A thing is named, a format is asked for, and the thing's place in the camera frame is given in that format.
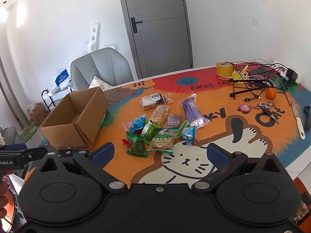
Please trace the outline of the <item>person's left hand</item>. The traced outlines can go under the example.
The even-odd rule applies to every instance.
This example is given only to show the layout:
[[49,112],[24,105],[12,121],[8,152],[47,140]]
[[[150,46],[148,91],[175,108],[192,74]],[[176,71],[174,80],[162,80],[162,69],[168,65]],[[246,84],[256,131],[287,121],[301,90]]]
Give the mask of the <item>person's left hand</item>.
[[8,204],[8,199],[6,194],[8,192],[8,184],[4,180],[4,177],[15,174],[16,170],[5,170],[1,171],[1,181],[0,181],[0,208],[1,208],[1,218],[4,218],[7,214],[5,206]]

